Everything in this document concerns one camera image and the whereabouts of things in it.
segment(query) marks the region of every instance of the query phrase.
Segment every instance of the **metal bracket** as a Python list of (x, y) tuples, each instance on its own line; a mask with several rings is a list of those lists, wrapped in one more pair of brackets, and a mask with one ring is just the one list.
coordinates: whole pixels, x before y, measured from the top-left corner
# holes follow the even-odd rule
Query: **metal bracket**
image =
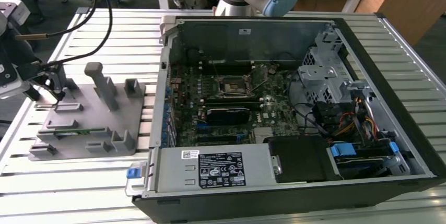
[(341, 94), (341, 99), (349, 99), (351, 98), (351, 92), (352, 91), (361, 91), (364, 89), (368, 89), (368, 83), (365, 81), (345, 81), (340, 84), (339, 90)]
[(297, 73), (305, 87), (309, 87), (313, 81), (319, 83), (320, 80), (336, 77), (331, 66), (304, 65), (298, 67)]

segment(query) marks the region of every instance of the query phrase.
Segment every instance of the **floor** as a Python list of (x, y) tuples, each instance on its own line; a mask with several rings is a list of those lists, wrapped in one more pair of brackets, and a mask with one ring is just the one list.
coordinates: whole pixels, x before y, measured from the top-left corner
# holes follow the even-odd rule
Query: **floor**
[[(29, 30), (31, 33), (55, 32), (66, 28), (71, 16), (78, 7), (90, 6), (90, 0), (38, 0), (38, 7), (45, 16), (45, 20)], [(118, 4), (120, 8), (158, 8), (157, 0), (125, 0)], [(35, 48), (35, 56), (46, 61), (57, 45), (59, 38), (50, 38), (39, 41)], [(415, 51), (421, 56), (428, 66), (446, 81), (446, 73), (441, 72), (446, 67), (446, 18), (437, 19), (435, 25), (425, 33), (424, 37), (415, 45)], [(0, 101), (0, 119), (11, 120), (25, 97), (15, 95)], [(0, 124), (0, 137), (3, 135), (7, 125)]]

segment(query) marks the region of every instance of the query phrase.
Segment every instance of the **white table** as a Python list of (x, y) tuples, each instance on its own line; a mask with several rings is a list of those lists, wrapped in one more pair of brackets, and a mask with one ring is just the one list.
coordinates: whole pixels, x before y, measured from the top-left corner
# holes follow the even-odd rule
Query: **white table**
[[(92, 83), (82, 74), (89, 61), (104, 64), (104, 74), (113, 82), (137, 78), (146, 84), (140, 123), (137, 153), (132, 156), (27, 161), (26, 155), (46, 110), (35, 110), (25, 100), (0, 142), (0, 223), (121, 223), (152, 221), (132, 205), (124, 194), (125, 170), (132, 162), (146, 159), (150, 114), (160, 60), (158, 22), (162, 15), (208, 16), (209, 11), (116, 9), (114, 26), (105, 47), (85, 59), (65, 65), (67, 77), (77, 83)], [(96, 47), (106, 29), (106, 10), (98, 9), (78, 31), (65, 35), (51, 60), (88, 52)], [(373, 15), (341, 13), (290, 13), (288, 16), (343, 17), (380, 69), (403, 104), (420, 124), (421, 131), (446, 160), (444, 87), (416, 54), (393, 32), (385, 20)], [(71, 27), (82, 20), (75, 14)], [(262, 216), (205, 223), (311, 223), (376, 224), (428, 223), (446, 220), (446, 189), (437, 186), (377, 204), (375, 207), (337, 209), (293, 215)]]

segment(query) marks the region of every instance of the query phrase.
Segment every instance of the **red wire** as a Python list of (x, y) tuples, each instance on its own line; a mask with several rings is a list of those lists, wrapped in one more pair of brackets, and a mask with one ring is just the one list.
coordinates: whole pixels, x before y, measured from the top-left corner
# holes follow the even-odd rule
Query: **red wire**
[(344, 113), (344, 114), (340, 116), (340, 118), (339, 118), (339, 128), (341, 127), (341, 119), (343, 119), (343, 117), (347, 116), (347, 115), (351, 115), (351, 114), (355, 114), (355, 113), (352, 113), (352, 112), (349, 112), (349, 113)]

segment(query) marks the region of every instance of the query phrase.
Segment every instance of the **sticker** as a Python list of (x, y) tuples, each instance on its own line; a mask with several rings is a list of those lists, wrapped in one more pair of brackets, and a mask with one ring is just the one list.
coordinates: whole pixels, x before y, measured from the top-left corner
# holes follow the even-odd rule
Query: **sticker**
[(241, 153), (198, 155), (198, 181), (200, 188), (245, 186)]
[(196, 159), (198, 154), (200, 154), (198, 150), (182, 150), (181, 159)]
[(250, 35), (250, 29), (238, 29), (237, 35)]

